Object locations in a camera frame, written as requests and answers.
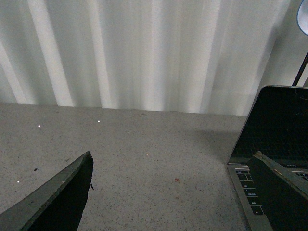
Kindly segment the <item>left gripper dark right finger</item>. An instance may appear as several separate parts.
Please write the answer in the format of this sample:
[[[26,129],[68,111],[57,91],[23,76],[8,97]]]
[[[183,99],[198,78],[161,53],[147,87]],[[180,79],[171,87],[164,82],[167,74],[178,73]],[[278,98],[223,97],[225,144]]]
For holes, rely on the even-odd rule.
[[[274,231],[308,229],[308,182],[262,152],[248,161],[257,194]]]

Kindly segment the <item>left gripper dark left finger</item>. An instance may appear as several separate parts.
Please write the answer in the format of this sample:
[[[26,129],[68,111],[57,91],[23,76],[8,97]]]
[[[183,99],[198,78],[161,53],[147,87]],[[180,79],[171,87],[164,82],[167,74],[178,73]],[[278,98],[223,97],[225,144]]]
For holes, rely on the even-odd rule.
[[[93,158],[85,152],[0,215],[2,231],[76,231],[91,188]]]

